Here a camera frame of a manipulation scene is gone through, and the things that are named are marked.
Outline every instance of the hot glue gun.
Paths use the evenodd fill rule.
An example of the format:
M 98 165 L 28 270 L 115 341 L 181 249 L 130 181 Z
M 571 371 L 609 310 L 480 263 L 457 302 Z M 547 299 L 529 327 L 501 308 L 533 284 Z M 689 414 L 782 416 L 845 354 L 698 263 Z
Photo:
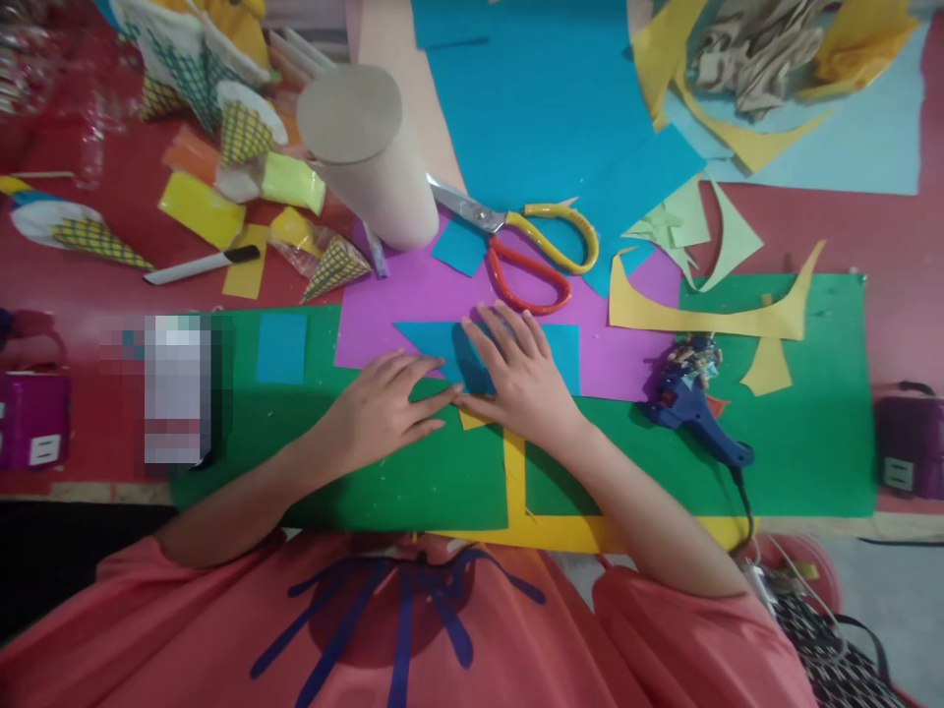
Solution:
M 643 411 L 656 425 L 672 430 L 684 426 L 715 459 L 739 470 L 754 461 L 754 451 L 718 425 L 705 393 L 708 380 L 718 376 L 721 360 L 713 336 L 690 335 L 669 355 L 656 394 L 643 404 Z

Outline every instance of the green paper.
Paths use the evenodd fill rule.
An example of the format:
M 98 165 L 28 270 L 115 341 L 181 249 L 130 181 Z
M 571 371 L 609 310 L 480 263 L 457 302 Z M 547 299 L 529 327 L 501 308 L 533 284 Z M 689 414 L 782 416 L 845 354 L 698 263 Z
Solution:
M 308 318 L 305 377 L 298 386 L 255 380 L 263 313 Z M 213 318 L 224 333 L 225 438 L 210 467 L 171 482 L 179 508 L 191 506 L 305 433 L 359 374 L 333 366 L 339 306 L 227 312 Z M 443 387 L 443 382 L 422 380 L 414 397 L 434 395 Z M 463 431 L 453 407 L 439 417 L 444 428 L 299 501 L 283 523 L 350 531 L 506 528 L 501 429 L 493 425 Z
M 731 275 L 713 290 L 682 286 L 683 310 L 729 313 L 779 300 L 794 275 Z M 720 422 L 753 446 L 744 470 L 758 516 L 871 515 L 876 454 L 865 355 L 864 277 L 814 275 L 806 305 L 806 338 L 784 341 L 794 385 L 754 397 L 740 382 L 757 348 L 755 337 L 717 336 L 724 351 L 711 395 L 732 403 Z M 691 513 L 742 515 L 728 470 L 685 432 L 652 426 L 630 403 L 578 398 L 584 415 Z M 538 515 L 590 514 L 586 492 L 547 455 L 528 445 L 527 505 Z

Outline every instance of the pink shirt sleeve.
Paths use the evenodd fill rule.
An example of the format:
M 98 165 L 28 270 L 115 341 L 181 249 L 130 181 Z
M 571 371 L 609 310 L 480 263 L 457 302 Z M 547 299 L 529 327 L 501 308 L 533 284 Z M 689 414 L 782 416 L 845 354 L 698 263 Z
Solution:
M 593 602 L 655 705 L 816 706 L 793 645 L 752 595 L 696 598 L 615 567 Z

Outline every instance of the marker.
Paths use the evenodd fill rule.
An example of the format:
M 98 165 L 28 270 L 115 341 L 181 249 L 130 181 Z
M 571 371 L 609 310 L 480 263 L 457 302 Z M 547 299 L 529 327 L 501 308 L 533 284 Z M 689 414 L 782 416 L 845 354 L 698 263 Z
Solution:
M 243 246 L 238 249 L 230 249 L 223 253 L 207 256 L 206 258 L 196 259 L 189 263 L 173 265 L 164 270 L 155 270 L 145 275 L 145 280 L 151 285 L 166 285 L 170 282 L 183 280 L 186 277 L 200 275 L 208 270 L 216 270 L 220 267 L 232 266 L 233 264 L 254 261 L 259 257 L 259 248 L 256 246 Z

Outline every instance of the pink paper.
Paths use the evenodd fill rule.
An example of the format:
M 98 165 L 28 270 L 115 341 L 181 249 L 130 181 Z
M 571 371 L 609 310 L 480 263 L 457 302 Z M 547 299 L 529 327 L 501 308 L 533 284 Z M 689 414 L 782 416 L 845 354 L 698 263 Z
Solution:
M 440 233 L 448 223 L 448 212 L 440 213 Z M 363 227 L 358 224 L 355 232 Z M 515 250 L 538 257 L 538 251 L 512 229 L 501 232 L 502 241 Z M 475 306 L 496 300 L 486 267 L 468 278 L 431 255 L 433 245 L 422 251 L 390 254 L 390 277 L 369 278 L 344 291 L 340 331 L 334 364 L 363 369 L 391 349 L 416 349 L 401 335 L 396 322 L 458 322 L 472 317 Z M 556 299 L 551 285 L 506 265 L 505 279 L 519 297 L 534 303 Z M 679 306 L 679 268 L 656 249 L 629 278 L 634 288 L 667 307 Z M 599 297 L 583 281 L 570 279 L 573 297 L 559 312 L 539 318 L 541 323 L 580 325 L 581 394 L 595 398 L 643 401 L 643 385 L 652 376 L 652 367 L 671 346 L 674 336 L 608 326 L 609 301 Z

